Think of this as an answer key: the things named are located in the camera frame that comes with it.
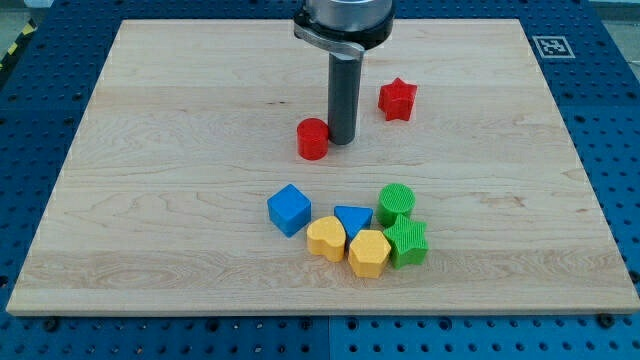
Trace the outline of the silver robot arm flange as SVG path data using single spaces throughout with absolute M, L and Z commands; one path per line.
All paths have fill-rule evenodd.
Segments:
M 361 61 L 391 34 L 393 0 L 305 0 L 294 36 L 344 61 Z

